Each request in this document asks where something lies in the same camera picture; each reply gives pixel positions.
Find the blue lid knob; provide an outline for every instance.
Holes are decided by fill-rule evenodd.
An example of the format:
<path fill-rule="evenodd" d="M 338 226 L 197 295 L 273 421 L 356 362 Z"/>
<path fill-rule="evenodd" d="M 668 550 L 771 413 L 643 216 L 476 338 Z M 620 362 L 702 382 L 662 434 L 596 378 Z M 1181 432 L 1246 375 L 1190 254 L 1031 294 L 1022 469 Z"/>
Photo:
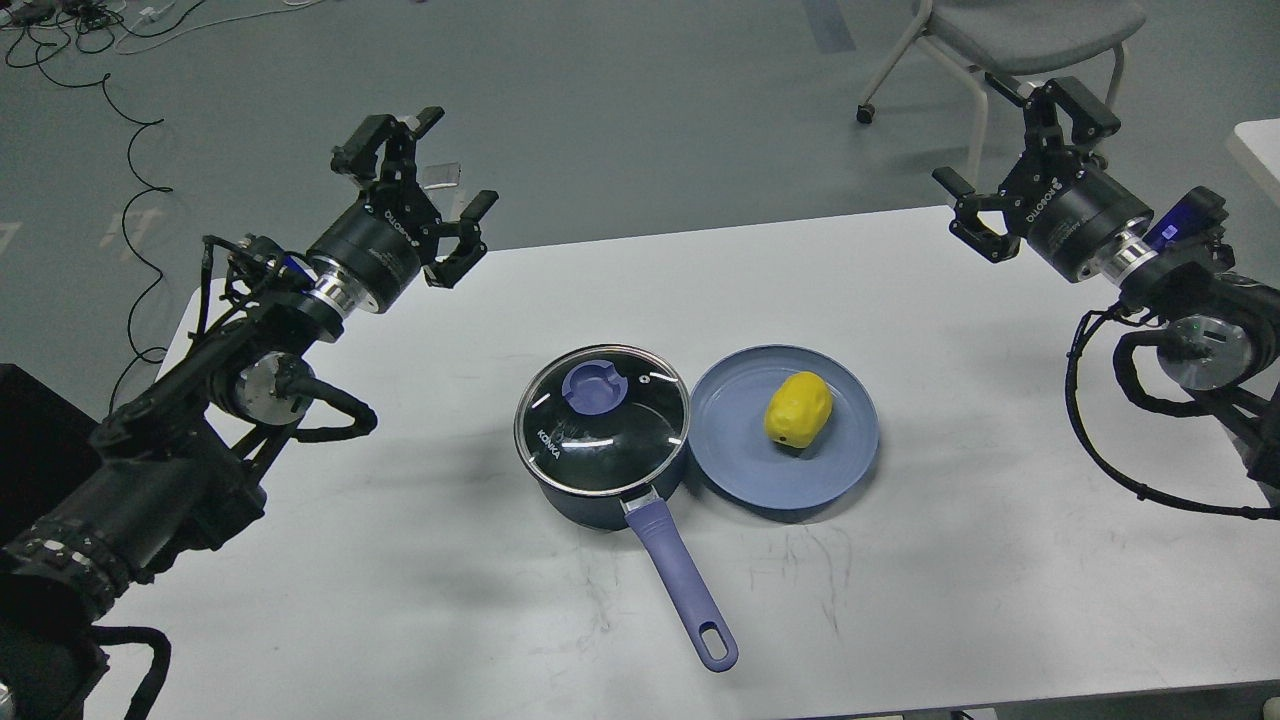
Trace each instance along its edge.
<path fill-rule="evenodd" d="M 608 360 L 579 363 L 564 375 L 561 395 L 582 415 L 603 415 L 627 396 L 627 379 Z"/>

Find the blue handle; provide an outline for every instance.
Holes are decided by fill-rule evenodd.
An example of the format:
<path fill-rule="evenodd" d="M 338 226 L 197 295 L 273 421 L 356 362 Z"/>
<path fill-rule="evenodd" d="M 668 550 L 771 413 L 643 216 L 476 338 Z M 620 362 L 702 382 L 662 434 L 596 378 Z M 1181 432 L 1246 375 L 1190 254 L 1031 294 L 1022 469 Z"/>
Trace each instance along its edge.
<path fill-rule="evenodd" d="M 667 503 L 658 498 L 641 507 L 627 512 L 627 525 L 640 536 L 640 542 L 649 551 L 662 584 L 667 585 L 667 594 L 680 614 L 680 621 L 685 624 L 689 639 L 698 650 L 698 657 L 708 670 L 723 673 L 737 662 L 737 643 L 724 624 L 724 616 L 716 607 L 707 583 L 698 573 L 694 559 L 685 548 L 685 541 L 680 539 L 676 530 L 676 521 L 671 518 Z M 724 656 L 713 657 L 703 633 L 714 632 L 724 643 Z"/>

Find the blue plate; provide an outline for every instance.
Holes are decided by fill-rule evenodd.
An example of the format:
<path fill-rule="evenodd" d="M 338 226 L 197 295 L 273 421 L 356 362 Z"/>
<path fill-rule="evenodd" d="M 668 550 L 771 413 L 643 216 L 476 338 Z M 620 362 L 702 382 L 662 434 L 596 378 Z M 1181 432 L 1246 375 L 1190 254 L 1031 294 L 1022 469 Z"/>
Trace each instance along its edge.
<path fill-rule="evenodd" d="M 831 388 L 831 419 L 813 445 L 783 447 L 764 434 L 764 410 L 782 382 L 801 370 Z M 844 365 L 791 345 L 765 345 L 717 363 L 694 388 L 689 446 L 699 466 L 730 496 L 765 510 L 826 505 L 863 478 L 879 447 L 867 389 Z"/>

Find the gray chair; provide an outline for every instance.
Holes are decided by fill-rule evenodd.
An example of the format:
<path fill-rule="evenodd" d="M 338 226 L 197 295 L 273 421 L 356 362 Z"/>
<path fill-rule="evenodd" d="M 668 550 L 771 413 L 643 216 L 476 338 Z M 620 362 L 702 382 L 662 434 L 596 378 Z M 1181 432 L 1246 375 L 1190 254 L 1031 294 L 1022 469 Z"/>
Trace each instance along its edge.
<path fill-rule="evenodd" d="M 1111 50 L 1115 69 L 1106 102 L 1114 108 L 1124 74 L 1124 41 L 1147 19 L 1130 0 L 915 0 L 913 8 L 911 24 L 858 102 L 858 122 L 872 122 L 876 117 L 872 95 L 906 49 L 918 45 L 973 92 L 977 111 L 969 136 L 966 177 L 975 184 L 987 133 L 987 92 L 973 73 L 1012 77 L 1048 73 Z M 938 41 L 969 64 L 954 59 Z"/>

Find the saucepan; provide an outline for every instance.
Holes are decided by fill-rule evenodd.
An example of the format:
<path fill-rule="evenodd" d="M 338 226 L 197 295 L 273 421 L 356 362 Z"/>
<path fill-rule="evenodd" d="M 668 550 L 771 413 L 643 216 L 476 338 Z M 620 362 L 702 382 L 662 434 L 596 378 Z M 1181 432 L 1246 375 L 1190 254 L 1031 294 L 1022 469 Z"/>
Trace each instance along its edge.
<path fill-rule="evenodd" d="M 529 384 L 516 448 L 562 515 L 635 530 L 703 665 L 721 673 L 737 661 L 737 644 L 666 502 L 685 471 L 690 418 L 689 389 L 666 360 L 595 345 L 558 357 Z"/>

